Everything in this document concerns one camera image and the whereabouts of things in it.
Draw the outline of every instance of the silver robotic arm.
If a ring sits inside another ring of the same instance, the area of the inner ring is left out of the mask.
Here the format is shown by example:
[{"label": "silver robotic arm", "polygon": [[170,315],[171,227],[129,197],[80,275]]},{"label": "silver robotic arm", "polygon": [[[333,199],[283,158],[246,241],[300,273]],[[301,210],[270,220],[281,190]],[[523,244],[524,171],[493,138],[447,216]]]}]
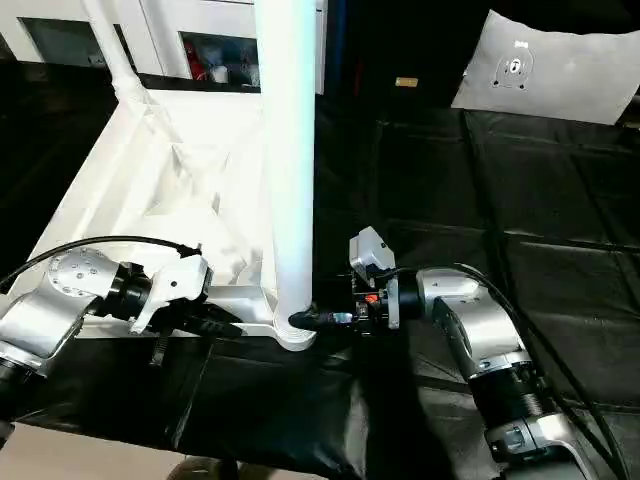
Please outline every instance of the silver robotic arm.
[{"label": "silver robotic arm", "polygon": [[384,334],[399,328],[403,307],[412,304],[417,316],[443,330],[484,419],[485,439],[502,478],[598,478],[573,426],[549,397],[511,317],[487,286],[463,271],[444,268],[419,270],[415,283],[409,277],[399,284],[394,254],[371,227],[351,239],[349,252],[355,313],[300,312],[290,318],[294,326]]},{"label": "silver robotic arm", "polygon": [[61,251],[37,288],[0,311],[0,448],[31,387],[49,374],[87,314],[130,321],[132,333],[158,332],[151,365],[162,362],[173,329],[201,336],[242,334],[231,324],[235,317],[205,303],[212,271],[199,250],[176,250],[181,258],[152,278],[141,265],[114,262],[92,248]]},{"label": "silver robotic arm", "polygon": [[507,312],[463,272],[416,274],[425,316],[445,333],[506,479],[595,480],[572,425],[544,392]]},{"label": "silver robotic arm", "polygon": [[131,320],[141,333],[153,314],[177,299],[202,295],[210,270],[201,255],[180,258],[153,278],[92,248],[55,256],[38,287],[19,297],[0,320],[0,360],[46,376],[87,313]]}]

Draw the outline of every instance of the white pole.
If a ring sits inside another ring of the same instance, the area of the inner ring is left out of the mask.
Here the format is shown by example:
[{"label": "white pole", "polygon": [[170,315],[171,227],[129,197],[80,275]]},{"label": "white pole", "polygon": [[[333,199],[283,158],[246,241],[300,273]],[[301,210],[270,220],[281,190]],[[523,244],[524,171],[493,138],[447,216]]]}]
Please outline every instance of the white pole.
[{"label": "white pole", "polygon": [[129,60],[124,53],[113,23],[107,18],[104,1],[107,0],[82,0],[82,3],[89,16],[91,29],[111,71],[116,96],[120,102],[128,100],[144,102],[146,89],[129,65]]},{"label": "white pole", "polygon": [[278,288],[274,323],[287,348],[302,350],[314,334],[288,319],[311,304],[315,0],[256,0],[255,14]]}]

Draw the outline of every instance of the wrinkled black cloth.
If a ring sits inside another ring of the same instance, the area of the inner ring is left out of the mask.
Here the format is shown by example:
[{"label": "wrinkled black cloth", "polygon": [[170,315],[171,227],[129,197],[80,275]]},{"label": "wrinkled black cloth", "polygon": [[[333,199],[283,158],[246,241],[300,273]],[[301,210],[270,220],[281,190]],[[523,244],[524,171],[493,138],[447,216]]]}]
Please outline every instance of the wrinkled black cloth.
[{"label": "wrinkled black cloth", "polygon": [[[6,271],[28,255],[115,98],[103,72],[14,64],[0,75]],[[557,346],[639,476],[639,154],[637,131],[319,97],[314,297],[348,303],[335,275],[367,225],[400,265],[479,268]],[[176,338],[162,369],[148,366],[150,339],[75,340],[21,421],[328,478],[492,478],[482,420],[441,333],[403,325],[299,353],[266,338]]]}]

